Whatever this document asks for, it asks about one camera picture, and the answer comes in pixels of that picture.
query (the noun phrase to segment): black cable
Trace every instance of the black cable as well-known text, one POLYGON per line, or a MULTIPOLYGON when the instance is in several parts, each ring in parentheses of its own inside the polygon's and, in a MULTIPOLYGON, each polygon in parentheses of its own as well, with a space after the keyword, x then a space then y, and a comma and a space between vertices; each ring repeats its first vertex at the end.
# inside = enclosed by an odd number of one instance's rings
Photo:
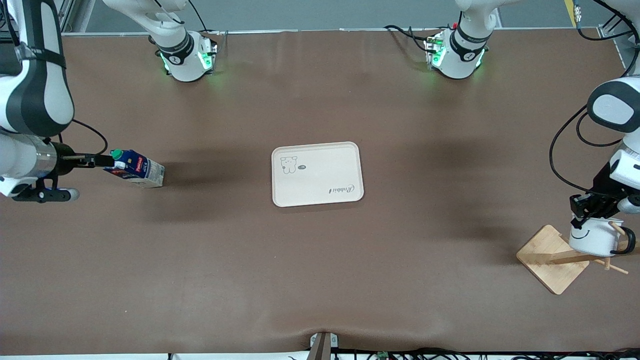
POLYGON ((87 129, 93 131, 96 135, 98 135, 102 139, 102 141, 104 142, 104 147, 102 148, 102 150, 100 150, 100 152, 97 152, 94 155, 102 155, 102 154, 104 154, 105 151, 107 151, 107 149, 109 148, 109 142, 107 141, 107 138, 105 138, 104 135, 102 133, 100 133, 100 131, 97 131, 92 126, 89 126, 89 125, 85 124, 84 122, 78 121, 76 119, 73 119, 71 121, 75 122, 76 124, 82 125, 82 126, 86 127, 87 129))
MULTIPOLYGON (((370 360, 373 355, 376 355, 377 351, 370 350, 355 350, 355 349, 332 349, 332 353, 336 354, 353 354, 354 359, 357 360, 358 354, 369 354, 367 360, 370 360)), ((488 355, 498 355, 501 359, 509 360, 566 360, 569 356, 581 356, 581 357, 596 357, 599 360, 622 360, 629 357, 634 357, 640 360, 640 348, 623 348, 614 352, 594 352, 594 351, 574 351, 574 352, 457 352, 453 350, 446 350, 442 348, 420 348, 411 351, 402 352, 388 352, 394 355, 400 356, 406 354, 411 356, 411 360, 435 360, 438 357, 462 356, 465 360, 469 359, 468 355, 479 356, 479 360, 487 360, 488 355), (433 357, 427 357, 426 354, 435 355, 433 357)))
POLYGON ((638 31, 636 29, 636 27, 634 26, 633 22, 631 22, 631 20, 629 20, 626 16, 622 15, 621 12, 617 11, 616 9, 612 8, 611 6, 607 5, 607 3, 603 2, 602 0, 593 0, 596 4, 599 4, 600 6, 602 6, 603 8, 609 10, 610 12, 612 12, 613 14, 615 14, 616 16, 618 16, 622 21, 625 22, 625 24, 629 27, 629 29, 631 29, 631 32, 633 32, 634 34, 634 39, 636 41, 635 45, 635 51, 634 51, 634 57, 631 59, 631 62, 629 63, 629 66, 627 67, 627 69, 625 70, 625 72, 622 74, 622 76, 620 76, 621 78, 627 76, 627 74, 631 71, 631 69, 634 67, 634 65, 636 64, 636 61, 638 59, 638 52, 640 52, 640 47, 638 47, 638 41, 640 41, 640 37, 638 36, 638 31))
POLYGON ((469 358, 469 356, 466 356, 465 354, 463 354, 463 353, 461 353, 461 352, 454 351, 454 352, 452 352, 452 353, 453 353, 453 356, 454 356, 456 359, 458 358, 458 356, 461 356, 462 358, 464 358, 464 360, 471 360, 471 359, 469 358))
POLYGON ((4 13, 0 12, 0 29, 6 25, 6 21, 4 20, 4 13))
POLYGON ((562 175, 560 175, 560 173, 556 170, 556 166, 554 165, 554 147, 556 146, 556 141, 558 140, 558 138, 560 137, 560 134, 562 134, 562 132, 564 131, 564 129, 567 128, 567 126, 569 126, 569 124, 572 123, 572 121, 575 120, 575 118, 578 117, 578 115, 580 115, 585 109, 587 108, 586 105, 583 105, 580 110, 576 111, 575 114, 573 114, 572 117, 569 118, 569 120, 567 120, 564 125, 562 125, 562 127, 560 127, 560 130, 558 130, 558 132, 556 133, 556 135, 554 136, 554 139, 551 140, 551 145, 549 145, 549 165, 551 166, 551 171, 553 171, 554 175, 562 180, 562 182, 564 182, 565 184, 576 188, 580 191, 586 192, 586 193, 591 193, 593 195, 599 195, 599 196, 604 196, 604 197, 609 197, 609 194, 605 194, 605 193, 599 193, 599 192, 594 192, 591 191, 587 188, 583 188, 580 185, 576 185, 574 183, 572 183, 571 181, 565 179, 562 175))
POLYGON ((9 34, 11 35, 11 41, 15 46, 18 46, 20 45, 20 40, 18 39, 18 35, 13 29, 13 25, 11 24, 11 18, 9 17, 9 7, 7 5, 6 0, 0 1, 0 5, 2 5, 2 13, 6 21, 6 27, 7 29, 9 29, 9 34))
POLYGON ((588 37, 587 35, 585 35, 585 34, 582 32, 582 29, 580 29, 580 28, 579 28, 579 29, 577 29, 577 30, 578 30, 578 34, 580 34, 580 36, 582 36, 583 38, 585 38, 585 39, 587 39, 587 40, 590 40, 590 41, 604 41, 604 40, 611 40, 611 39, 613 39, 613 38, 619 38, 619 37, 623 37, 623 36, 625 36, 625 35, 629 35, 629 34, 633 33, 633 31, 628 30, 628 31, 625 31, 624 33, 611 35, 611 36, 609 36, 609 37, 603 37, 603 38, 592 38, 592 37, 588 37))
POLYGON ((603 28, 606 28, 606 27, 607 27, 607 25, 609 25, 609 23, 610 23, 611 21, 613 21, 613 19, 615 19, 615 18, 616 18, 616 16, 615 16, 615 15, 613 15, 612 17, 610 17, 610 18, 609 18, 609 20, 607 20, 607 22, 605 22, 605 23, 604 23, 604 25, 603 25, 602 27, 603 27, 603 28))
POLYGON ((391 29, 398 30, 406 37, 416 38, 417 40, 422 40, 422 41, 427 40, 427 38, 425 38, 425 37, 416 37, 415 35, 411 36, 411 33, 406 32, 405 30, 403 30, 402 28, 400 28, 399 26, 396 26, 396 25, 387 25, 384 28, 387 29, 387 30, 391 30, 391 29))
POLYGON ((430 50, 430 49, 426 49, 424 48, 422 45, 420 45, 420 43, 418 43, 418 39, 415 37, 415 34, 413 33, 413 30, 411 29, 411 26, 409 26, 409 33, 411 34, 411 38, 413 39, 413 42, 415 42, 415 45, 418 47, 418 49, 425 51, 429 54, 435 54, 436 52, 434 50, 430 50))
POLYGON ((589 115, 589 113, 582 114, 582 116, 578 119, 578 122, 575 124, 575 133, 578 134, 578 138, 580 139, 580 141, 584 142, 585 144, 587 144, 589 146, 593 146, 593 147, 608 147, 608 146, 616 145, 617 143, 619 143, 622 140, 622 139, 617 139, 616 141, 609 142, 609 143, 593 143, 593 142, 590 142, 589 140, 585 139, 582 136, 582 133, 580 132, 580 124, 582 123, 582 120, 584 120, 584 118, 587 117, 587 115, 589 115))
POLYGON ((204 24, 204 21, 202 21, 202 17, 200 16, 200 12, 198 11, 198 9, 196 9, 195 5, 191 2, 191 0, 189 0, 189 4, 191 4, 191 7, 193 8, 193 11, 196 12, 196 15, 198 16, 198 19, 200 19, 200 23, 202 24, 202 30, 201 31, 212 31, 209 28, 207 28, 207 26, 204 24))
POLYGON ((615 24, 613 24, 613 26, 611 26, 611 30, 615 29, 616 26, 618 26, 621 22, 622 22, 622 19, 618 19, 618 21, 615 24))

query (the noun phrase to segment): white tray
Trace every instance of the white tray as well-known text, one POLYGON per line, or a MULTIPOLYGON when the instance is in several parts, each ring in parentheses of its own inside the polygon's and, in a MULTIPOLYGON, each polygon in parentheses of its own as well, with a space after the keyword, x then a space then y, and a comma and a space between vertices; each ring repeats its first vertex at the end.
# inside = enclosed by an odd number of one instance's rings
POLYGON ((273 203, 281 208, 352 202, 364 196, 353 142, 279 147, 271 154, 273 203))

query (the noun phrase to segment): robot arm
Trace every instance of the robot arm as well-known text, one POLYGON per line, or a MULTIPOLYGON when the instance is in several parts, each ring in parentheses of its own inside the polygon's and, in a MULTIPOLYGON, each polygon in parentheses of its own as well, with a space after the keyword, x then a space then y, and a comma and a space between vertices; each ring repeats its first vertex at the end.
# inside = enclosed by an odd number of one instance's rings
POLYGON ((75 167, 113 166, 113 159, 76 154, 49 138, 74 116, 53 0, 4 0, 2 6, 17 25, 16 31, 7 21, 22 70, 0 76, 0 193, 19 201, 74 200, 77 190, 59 189, 58 176, 75 167))
POLYGON ((22 71, 0 77, 0 128, 54 136, 67 128, 74 104, 67 86, 58 14, 52 0, 4 0, 18 25, 22 71))
POLYGON ((103 0, 149 32, 164 66, 179 81, 195 81, 213 70, 217 46, 196 31, 186 31, 174 13, 187 0, 103 0))
POLYGON ((575 250, 597 256, 612 256, 633 250, 635 235, 629 234, 628 247, 602 249, 597 244, 602 232, 596 224, 620 222, 618 212, 640 213, 640 76, 614 79, 598 86, 587 102, 587 111, 597 124, 625 133, 609 162, 593 179, 590 192, 570 197, 573 220, 569 245, 575 250))
POLYGON ((480 66, 485 45, 497 24, 494 10, 520 0, 456 0, 460 21, 427 45, 429 64, 453 79, 463 79, 480 66))

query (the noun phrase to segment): brown tablecloth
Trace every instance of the brown tablecloth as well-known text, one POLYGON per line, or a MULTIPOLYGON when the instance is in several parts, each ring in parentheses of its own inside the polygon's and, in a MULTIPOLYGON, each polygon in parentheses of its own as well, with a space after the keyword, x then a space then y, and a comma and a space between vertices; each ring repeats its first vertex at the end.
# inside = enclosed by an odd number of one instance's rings
MULTIPOLYGON (((635 257, 614 260, 630 275, 592 265, 561 296, 515 257, 542 225, 568 230, 576 192, 548 145, 622 72, 613 45, 497 31, 455 81, 396 36, 230 35, 196 83, 165 76, 144 37, 65 38, 76 118, 166 165, 166 186, 74 170, 61 185, 77 202, 0 199, 0 352, 299 350, 317 331, 343 348, 639 346, 635 257), (360 147, 365 197, 277 208, 271 151, 339 141, 360 147)), ((556 152, 585 186, 610 155, 572 127, 556 152)))

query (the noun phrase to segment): green bottle cap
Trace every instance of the green bottle cap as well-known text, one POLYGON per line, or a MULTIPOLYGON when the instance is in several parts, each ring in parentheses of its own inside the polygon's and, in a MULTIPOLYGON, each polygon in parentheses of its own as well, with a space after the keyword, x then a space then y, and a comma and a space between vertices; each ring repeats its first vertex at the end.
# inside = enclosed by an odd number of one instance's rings
POLYGON ((120 149, 115 149, 111 151, 111 157, 114 160, 120 159, 120 157, 122 156, 122 154, 124 154, 124 151, 120 150, 120 149))

